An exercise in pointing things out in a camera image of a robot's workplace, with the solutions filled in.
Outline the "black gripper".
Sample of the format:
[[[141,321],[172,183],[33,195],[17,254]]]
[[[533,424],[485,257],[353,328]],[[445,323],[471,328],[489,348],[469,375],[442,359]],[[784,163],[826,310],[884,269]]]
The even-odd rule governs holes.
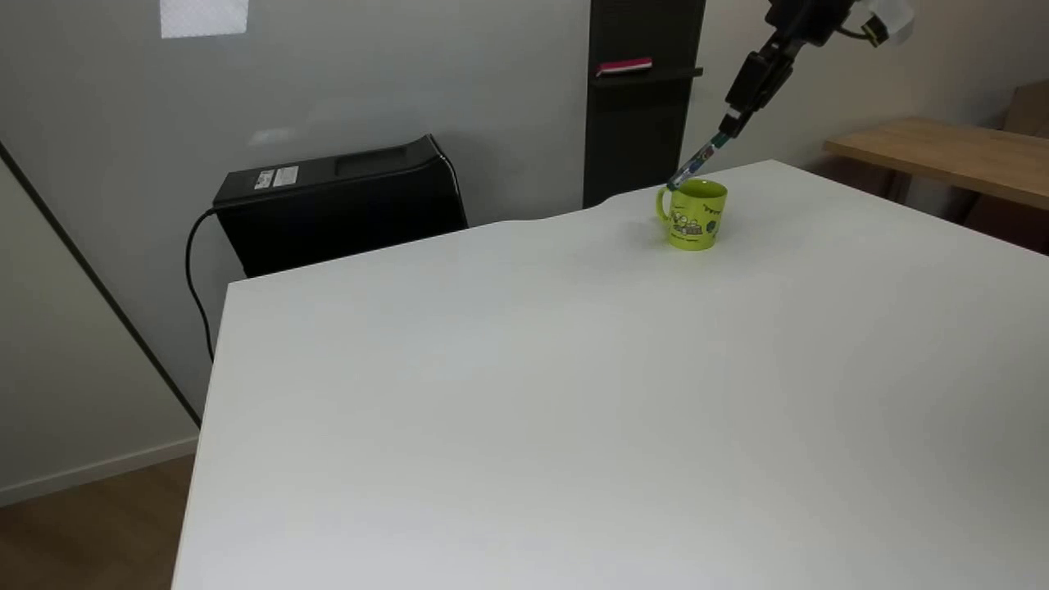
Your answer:
[[[855,0],[768,0],[775,34],[744,57],[729,87],[725,132],[741,132],[792,76],[802,42],[822,44],[844,30]]]

